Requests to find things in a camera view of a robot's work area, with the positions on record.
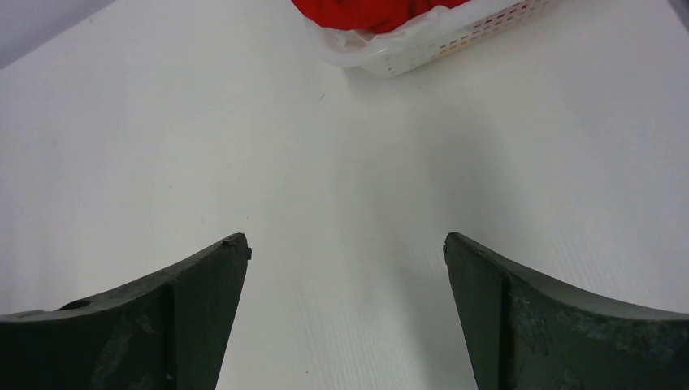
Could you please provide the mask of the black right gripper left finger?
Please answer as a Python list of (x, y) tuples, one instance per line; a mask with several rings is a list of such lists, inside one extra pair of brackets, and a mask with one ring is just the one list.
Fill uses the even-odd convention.
[(251, 256), (238, 232), (57, 310), (4, 314), (2, 388), (215, 388)]

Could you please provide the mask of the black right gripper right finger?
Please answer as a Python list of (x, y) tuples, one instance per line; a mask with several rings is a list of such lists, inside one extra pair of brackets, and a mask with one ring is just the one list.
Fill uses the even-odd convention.
[(686, 314), (577, 288), (457, 232), (443, 252), (479, 388), (687, 388)]

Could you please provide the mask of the red t shirt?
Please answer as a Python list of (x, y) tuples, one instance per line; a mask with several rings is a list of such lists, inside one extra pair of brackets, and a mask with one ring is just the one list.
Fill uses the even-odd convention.
[(468, 0), (293, 0), (292, 4), (321, 28), (389, 33), (436, 7), (453, 9)]

